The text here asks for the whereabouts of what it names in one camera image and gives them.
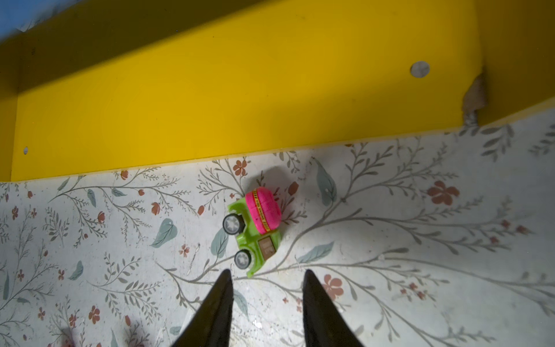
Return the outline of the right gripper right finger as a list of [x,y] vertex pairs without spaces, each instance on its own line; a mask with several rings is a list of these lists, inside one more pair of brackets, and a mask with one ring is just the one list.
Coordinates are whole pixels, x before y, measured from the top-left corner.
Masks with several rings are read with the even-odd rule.
[[312,270],[306,271],[302,290],[306,346],[363,346]]

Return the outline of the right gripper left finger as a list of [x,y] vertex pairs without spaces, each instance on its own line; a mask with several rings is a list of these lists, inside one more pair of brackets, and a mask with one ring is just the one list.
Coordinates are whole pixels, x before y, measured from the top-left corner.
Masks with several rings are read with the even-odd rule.
[[173,346],[228,347],[234,304],[230,270],[224,270]]

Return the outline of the green truck pink mixer drum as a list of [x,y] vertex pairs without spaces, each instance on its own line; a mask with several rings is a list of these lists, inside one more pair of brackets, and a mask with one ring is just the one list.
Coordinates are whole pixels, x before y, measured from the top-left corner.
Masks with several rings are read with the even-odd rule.
[[238,244],[234,263],[252,278],[280,247],[282,221],[280,207],[273,193],[265,188],[248,192],[228,206],[223,219],[223,230]]

